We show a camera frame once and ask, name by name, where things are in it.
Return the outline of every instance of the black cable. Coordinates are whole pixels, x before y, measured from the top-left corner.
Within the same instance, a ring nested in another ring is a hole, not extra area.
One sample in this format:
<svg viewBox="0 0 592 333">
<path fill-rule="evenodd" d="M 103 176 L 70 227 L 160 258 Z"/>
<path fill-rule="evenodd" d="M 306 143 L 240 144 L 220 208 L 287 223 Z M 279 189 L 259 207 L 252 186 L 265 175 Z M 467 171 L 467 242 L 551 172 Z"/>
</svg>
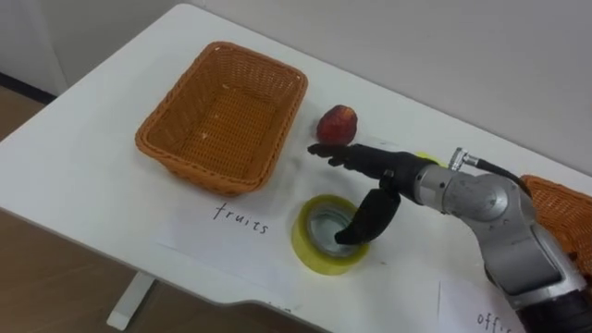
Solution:
<svg viewBox="0 0 592 333">
<path fill-rule="evenodd" d="M 529 197 L 531 197 L 531 198 L 533 197 L 530 190 L 528 190 L 528 188 L 526 187 L 526 184 L 520 178 L 516 177 L 516 175 L 514 175 L 512 172 L 506 170 L 505 168 L 491 164 L 488 161 L 483 160 L 483 159 L 479 159 L 479 161 L 477 162 L 475 167 L 478 169 L 505 177 L 507 179 L 510 179 L 511 181 L 516 183 L 516 185 L 520 186 L 522 191 L 524 191 L 524 193 L 526 193 Z"/>
</svg>

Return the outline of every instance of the apple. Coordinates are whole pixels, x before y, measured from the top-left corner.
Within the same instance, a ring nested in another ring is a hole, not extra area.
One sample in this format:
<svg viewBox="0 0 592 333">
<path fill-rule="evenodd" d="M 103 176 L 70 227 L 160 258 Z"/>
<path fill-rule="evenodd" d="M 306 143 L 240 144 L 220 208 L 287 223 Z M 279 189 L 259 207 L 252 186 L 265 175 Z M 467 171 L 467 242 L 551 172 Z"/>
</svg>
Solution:
<svg viewBox="0 0 592 333">
<path fill-rule="evenodd" d="M 349 144 L 358 130 L 358 116 L 351 107 L 335 105 L 316 125 L 316 138 L 323 144 Z"/>
</svg>

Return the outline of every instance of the orange wicker basket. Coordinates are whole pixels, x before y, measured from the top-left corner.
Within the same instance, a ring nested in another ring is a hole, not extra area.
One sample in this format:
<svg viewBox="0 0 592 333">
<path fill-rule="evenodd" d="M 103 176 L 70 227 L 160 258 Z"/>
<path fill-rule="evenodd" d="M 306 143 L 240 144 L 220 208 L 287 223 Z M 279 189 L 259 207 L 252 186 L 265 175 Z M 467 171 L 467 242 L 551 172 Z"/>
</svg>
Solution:
<svg viewBox="0 0 592 333">
<path fill-rule="evenodd" d="M 170 172 L 235 196 L 269 180 L 308 80 L 233 43 L 209 44 L 136 133 Z"/>
<path fill-rule="evenodd" d="M 533 194 L 537 219 L 560 242 L 585 275 L 592 275 L 592 198 L 560 184 L 522 176 Z"/>
</svg>

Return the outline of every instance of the black robotic finger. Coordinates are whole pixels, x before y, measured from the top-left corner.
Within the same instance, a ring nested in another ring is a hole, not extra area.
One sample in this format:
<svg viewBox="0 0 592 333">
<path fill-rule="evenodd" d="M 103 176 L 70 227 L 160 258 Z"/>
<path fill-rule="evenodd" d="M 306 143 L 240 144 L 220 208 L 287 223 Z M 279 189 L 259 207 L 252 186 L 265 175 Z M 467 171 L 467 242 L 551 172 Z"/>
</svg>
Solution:
<svg viewBox="0 0 592 333">
<path fill-rule="evenodd" d="M 366 194 L 350 225 L 335 234 L 339 244 L 358 245 L 374 240 L 389 226 L 401 203 L 399 194 L 389 195 L 382 189 Z"/>
</svg>

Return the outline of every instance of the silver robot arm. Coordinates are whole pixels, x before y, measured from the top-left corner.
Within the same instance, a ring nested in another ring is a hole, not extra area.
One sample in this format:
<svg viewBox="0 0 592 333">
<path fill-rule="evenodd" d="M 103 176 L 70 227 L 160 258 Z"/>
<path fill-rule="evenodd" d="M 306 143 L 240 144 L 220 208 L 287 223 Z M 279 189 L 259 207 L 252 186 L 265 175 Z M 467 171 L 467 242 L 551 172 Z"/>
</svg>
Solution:
<svg viewBox="0 0 592 333">
<path fill-rule="evenodd" d="M 414 185 L 417 202 L 460 218 L 473 231 L 487 277 L 528 332 L 592 332 L 586 281 L 537 223 L 531 198 L 505 177 L 472 176 L 458 167 L 454 161 L 450 168 L 425 167 Z"/>
<path fill-rule="evenodd" d="M 350 225 L 335 235 L 337 243 L 374 240 L 405 197 L 456 216 L 473 231 L 487 277 L 503 292 L 527 332 L 592 333 L 586 281 L 555 238 L 537 223 L 529 190 L 512 173 L 462 149 L 449 168 L 414 154 L 361 144 L 314 144 L 308 152 L 328 158 L 333 167 L 379 180 Z M 459 170 L 463 163 L 491 173 L 469 175 Z"/>
</svg>

